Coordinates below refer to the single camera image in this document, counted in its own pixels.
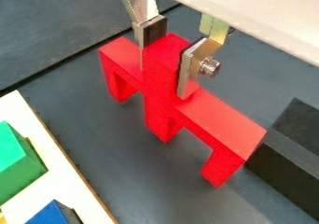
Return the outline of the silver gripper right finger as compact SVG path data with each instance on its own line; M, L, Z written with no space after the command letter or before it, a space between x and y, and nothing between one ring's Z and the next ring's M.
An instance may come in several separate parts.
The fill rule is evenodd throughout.
M218 18L202 14L199 31L206 34L182 52L179 59L178 96L186 99L198 88L198 76L214 77L221 70L221 62L214 58L222 48L231 26Z

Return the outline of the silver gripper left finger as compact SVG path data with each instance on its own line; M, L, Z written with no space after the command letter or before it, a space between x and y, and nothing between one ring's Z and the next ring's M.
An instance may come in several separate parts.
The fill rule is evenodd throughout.
M167 18L161 15L157 0L122 0L133 20L135 38L142 48L166 36Z

